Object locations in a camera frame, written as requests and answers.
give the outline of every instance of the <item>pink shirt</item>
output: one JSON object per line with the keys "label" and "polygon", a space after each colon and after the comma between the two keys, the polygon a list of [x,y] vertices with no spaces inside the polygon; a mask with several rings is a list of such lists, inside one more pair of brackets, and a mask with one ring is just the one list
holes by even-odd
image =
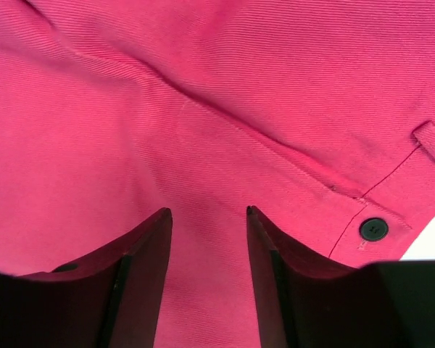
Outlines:
{"label": "pink shirt", "polygon": [[435,0],[0,0],[0,271],[169,207],[156,347],[255,348],[249,204],[347,265],[403,255],[435,215]]}

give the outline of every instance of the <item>round button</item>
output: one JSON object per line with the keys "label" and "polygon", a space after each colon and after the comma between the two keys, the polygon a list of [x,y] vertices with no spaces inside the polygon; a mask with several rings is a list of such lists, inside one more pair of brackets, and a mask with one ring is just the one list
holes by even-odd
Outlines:
{"label": "round button", "polygon": [[366,241],[380,241],[389,232],[389,226],[378,217],[364,221],[360,234]]}

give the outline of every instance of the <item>belt loop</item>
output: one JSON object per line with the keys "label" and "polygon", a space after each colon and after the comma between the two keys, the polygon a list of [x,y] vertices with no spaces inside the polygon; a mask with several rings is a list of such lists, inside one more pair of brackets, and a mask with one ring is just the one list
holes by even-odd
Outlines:
{"label": "belt loop", "polygon": [[420,145],[434,158],[435,160],[435,125],[432,121],[428,121],[414,130],[414,137],[419,141]]}

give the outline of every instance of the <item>ribbed fabric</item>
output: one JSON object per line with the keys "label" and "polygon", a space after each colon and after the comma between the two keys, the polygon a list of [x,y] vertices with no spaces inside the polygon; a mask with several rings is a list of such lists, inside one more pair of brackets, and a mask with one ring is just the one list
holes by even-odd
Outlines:
{"label": "ribbed fabric", "polygon": [[435,1],[0,0],[0,271],[169,207],[156,347],[255,348],[249,204],[348,265],[403,255],[435,215]]}

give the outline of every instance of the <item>button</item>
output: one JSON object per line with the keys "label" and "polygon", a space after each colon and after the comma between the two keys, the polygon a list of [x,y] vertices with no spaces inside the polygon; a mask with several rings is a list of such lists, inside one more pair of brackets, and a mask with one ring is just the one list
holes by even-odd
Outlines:
{"label": "button", "polygon": [[380,241],[389,232],[389,226],[378,217],[364,221],[360,234],[366,241]]}

